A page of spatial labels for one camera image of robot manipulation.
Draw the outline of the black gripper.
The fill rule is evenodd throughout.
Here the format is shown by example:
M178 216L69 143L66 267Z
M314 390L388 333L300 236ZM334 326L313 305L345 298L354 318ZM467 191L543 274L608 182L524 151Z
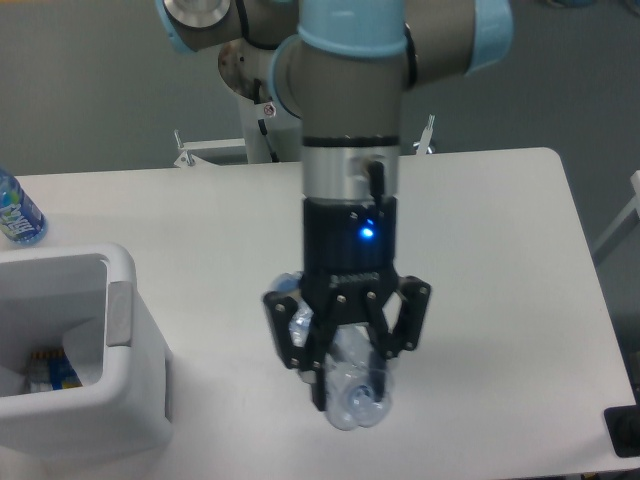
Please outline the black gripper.
M270 291L262 298L276 353L310 384L318 411L327 409L326 357L338 325L367 323L383 359L418 347L431 286L415 276L398 280L397 207L394 197L380 204L305 199L300 288L310 308L292 292ZM401 305L390 330L384 305L394 292Z

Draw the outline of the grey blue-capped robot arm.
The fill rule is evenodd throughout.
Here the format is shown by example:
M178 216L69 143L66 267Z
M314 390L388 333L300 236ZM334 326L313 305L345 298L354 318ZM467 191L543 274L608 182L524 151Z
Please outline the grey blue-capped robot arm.
M390 360L418 345L431 288L394 267L402 94L492 65L514 31L506 1L160 1L174 46L234 40L270 53L278 110L301 122L303 273L263 304L283 364L327 407L331 344L367 328Z

